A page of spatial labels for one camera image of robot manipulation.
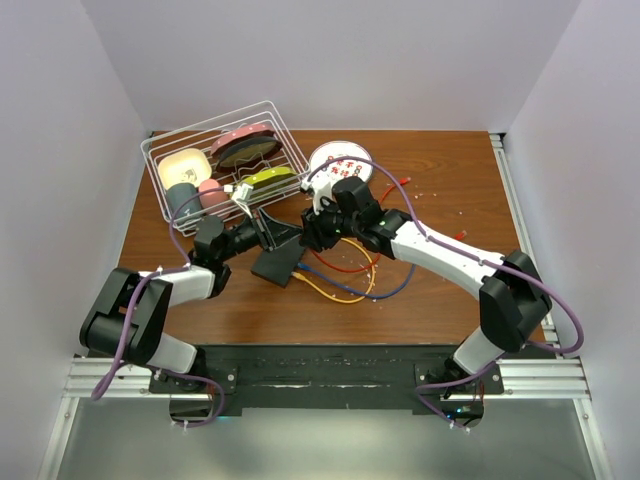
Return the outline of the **black network switch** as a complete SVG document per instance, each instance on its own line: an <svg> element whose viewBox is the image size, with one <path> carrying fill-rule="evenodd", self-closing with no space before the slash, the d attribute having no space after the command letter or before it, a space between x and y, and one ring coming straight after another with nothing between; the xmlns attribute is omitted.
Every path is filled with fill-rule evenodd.
<svg viewBox="0 0 640 480"><path fill-rule="evenodd" d="M280 288L285 288L302 259L305 248L297 239L272 251L263 251L251 267L251 273Z"/></svg>

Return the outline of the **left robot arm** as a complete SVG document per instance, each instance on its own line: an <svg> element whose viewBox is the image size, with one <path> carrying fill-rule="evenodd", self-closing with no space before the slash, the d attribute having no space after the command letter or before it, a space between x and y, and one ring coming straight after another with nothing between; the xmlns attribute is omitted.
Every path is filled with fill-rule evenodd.
<svg viewBox="0 0 640 480"><path fill-rule="evenodd" d="M266 254L281 253L295 246L301 233L300 226L262 208L232 227L215 215L203 218L186 266L146 273L112 270L80 329L80 344L118 362L170 370L183 391L200 390L207 368L196 361L195 346L164 332L168 310L219 295L231 275L229 259L256 246Z"/></svg>

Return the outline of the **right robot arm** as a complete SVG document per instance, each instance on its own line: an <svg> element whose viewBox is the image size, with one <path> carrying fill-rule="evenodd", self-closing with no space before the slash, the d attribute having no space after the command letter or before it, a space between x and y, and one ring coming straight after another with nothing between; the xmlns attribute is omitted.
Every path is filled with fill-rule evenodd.
<svg viewBox="0 0 640 480"><path fill-rule="evenodd" d="M486 365L520 351L551 310L533 261L519 250L501 255L441 235L406 212L382 208L358 177L333 183L316 174L301 189L312 197L301 216L302 245L321 252L354 238L373 253L440 275L478 301L479 325L445 369L456 392L469 392Z"/></svg>

